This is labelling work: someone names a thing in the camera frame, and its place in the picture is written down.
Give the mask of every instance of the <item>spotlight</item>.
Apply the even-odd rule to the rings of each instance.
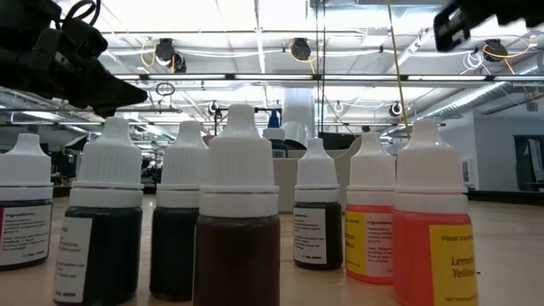
[[[187,65],[185,64],[185,58],[182,54],[176,52],[173,48],[172,38],[161,38],[156,45],[155,56],[157,62],[168,68],[172,68],[175,73],[187,72]]]
[[[336,105],[334,105],[334,111],[343,112],[343,105],[340,103],[340,101],[337,101]]]
[[[295,38],[291,46],[291,54],[297,60],[308,60],[312,54],[306,38]]]
[[[395,102],[393,105],[389,106],[389,115],[391,116],[400,116],[402,114],[402,107],[399,102]]]
[[[502,57],[493,56],[492,54],[499,55],[499,56],[507,56],[508,55],[508,51],[501,44],[500,39],[488,39],[488,40],[485,41],[484,59],[491,62],[491,63],[500,62],[501,60],[504,59]]]

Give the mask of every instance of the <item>yellow cable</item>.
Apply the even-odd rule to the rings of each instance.
[[[508,66],[508,69],[510,70],[510,72],[512,72],[512,74],[515,75],[516,71],[513,70],[512,65],[510,64],[508,59],[504,59],[504,62],[507,63],[507,66]],[[529,93],[529,90],[527,90],[527,88],[525,88],[525,86],[523,86],[523,85],[521,86],[521,88],[523,88],[525,93],[530,97],[530,99],[532,99],[533,102],[536,103],[535,98],[533,98],[533,95]]]
[[[489,45],[485,45],[485,46],[482,48],[482,50],[484,51],[484,53],[489,54],[489,55],[494,56],[494,57],[499,58],[499,59],[513,59],[513,58],[518,57],[518,56],[520,56],[520,55],[526,54],[527,51],[529,51],[529,49],[531,48],[531,46],[530,46],[531,42],[532,42],[532,38],[529,40],[529,44],[527,45],[527,49],[525,49],[525,50],[522,51],[522,52],[519,52],[519,53],[516,53],[516,54],[512,54],[512,55],[499,55],[499,54],[493,54],[493,53],[491,53],[491,52],[489,52],[489,51],[486,50],[486,48],[489,47]]]
[[[142,43],[142,51],[144,51],[144,48],[145,48],[145,42]],[[144,59],[144,52],[142,52],[139,57],[140,59],[142,60],[142,64],[144,64],[145,66],[147,67],[152,67],[153,64],[155,64],[155,51],[156,51],[156,44],[155,44],[155,47],[153,47],[153,59],[151,59],[151,64],[149,64],[148,62],[145,61]]]
[[[391,0],[388,0],[388,11],[389,11],[389,22],[391,22],[391,37],[393,39],[393,51],[394,51],[394,65],[397,68],[397,83],[399,84],[399,93],[400,93],[400,106],[402,107],[402,118],[405,122],[406,135],[410,139],[410,131],[408,130],[408,119],[405,109],[405,97],[402,94],[402,82],[400,81],[400,67],[399,67],[399,55],[397,54],[397,42],[394,39],[394,29],[393,29],[393,15],[391,14]]]

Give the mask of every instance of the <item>white label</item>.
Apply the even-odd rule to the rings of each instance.
[[[326,264],[325,209],[295,207],[292,216],[295,260]]]
[[[274,158],[286,158],[285,150],[272,150],[272,157]]]
[[[0,266],[45,258],[51,205],[0,208]]]
[[[54,278],[55,301],[65,303],[83,301],[92,228],[91,218],[65,218]]]
[[[366,213],[366,274],[393,277],[393,215]]]

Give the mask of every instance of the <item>red liquid bottle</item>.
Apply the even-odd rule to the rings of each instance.
[[[393,284],[395,158],[379,133],[365,133],[351,158],[345,215],[346,271],[356,280]]]
[[[279,306],[280,219],[272,144],[254,109],[231,105],[209,142],[195,229],[195,306]]]
[[[394,289],[405,306],[476,306],[468,200],[456,151],[434,120],[414,123],[399,152],[394,208]]]

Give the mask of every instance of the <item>dropper bottle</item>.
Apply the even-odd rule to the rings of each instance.
[[[395,158],[380,134],[364,133],[351,157],[346,207],[346,270],[356,280],[393,283]]]
[[[278,119],[276,110],[271,111],[269,124],[263,130],[263,137],[272,143],[272,156],[274,158],[288,157],[286,131],[280,128],[280,120]]]
[[[109,117],[85,144],[61,230],[54,302],[117,305],[138,287],[142,152],[128,121]]]
[[[207,146],[199,122],[181,122],[176,141],[164,150],[151,230],[150,291],[170,302],[190,301],[200,187]]]
[[[305,269],[342,265],[342,207],[334,160],[323,139],[310,139],[298,160],[293,216],[293,257]]]
[[[250,105],[231,105],[209,142],[195,234],[194,306],[280,305],[280,219],[272,146]]]
[[[19,134],[0,155],[0,169],[0,271],[41,264],[49,256],[53,184],[40,137]]]
[[[440,138],[435,120],[413,127],[397,163],[395,291],[407,306],[478,305],[461,160]]]

